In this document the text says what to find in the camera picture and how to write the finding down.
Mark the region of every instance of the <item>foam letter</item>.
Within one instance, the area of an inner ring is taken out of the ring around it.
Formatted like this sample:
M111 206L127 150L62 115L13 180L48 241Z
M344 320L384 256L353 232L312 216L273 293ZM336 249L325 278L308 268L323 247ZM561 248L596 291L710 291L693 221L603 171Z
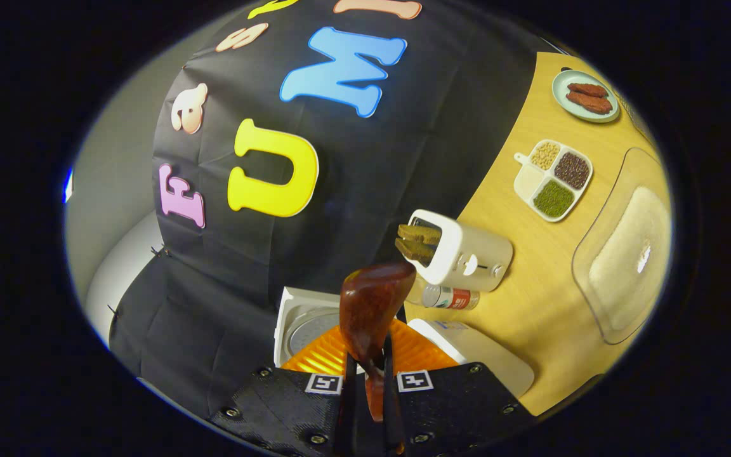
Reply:
M185 132L196 133L202 125L202 104L208 96L208 86L200 83L194 89L183 90L171 107L171 125L174 130L185 128Z
M276 185L247 177L235 167L227 180L227 204L233 211L241 208L278 217L295 216L312 199L317 182L317 153L312 144L300 136L277 130L258 128L252 119L241 121L235 133L233 150L239 157L255 149L284 156L293 162L293 177L285 185Z
M187 217L194 221L200 229L205 228L205 202L202 195L194 192L193 197L185 197L185 192L191 188L186 180L171 177L172 168L169 164L160 166L160 203L162 203L162 214L169 212Z
M246 46L255 41L269 26L270 24L265 22L257 23L249 29L242 27L232 32L232 34L227 35L227 38L221 40L220 44L216 44L216 52L222 52L230 48L239 49L241 46Z
M287 6L292 6L293 3L296 3L298 0L284 0L284 2L279 2L278 0L272 0L272 2L267 3L267 5L259 6L258 8L250 11L250 14L247 15L247 18L254 18L257 15L263 14L263 13L269 13L270 11L278 11L282 8L287 8Z
M336 13L348 10L382 11L409 20L419 15L421 5L418 2L394 2L394 0L340 0L333 8Z
M281 84L281 100L289 102L298 95L317 96L357 108L357 115L369 117L377 110L383 96L380 87L363 89L345 86L345 82L384 80L385 70L360 57L368 55L383 65L400 61L408 46L402 38L380 38L368 35L339 32L333 27L323 27L310 38L310 48L331 58L331 62L318 63L292 70Z

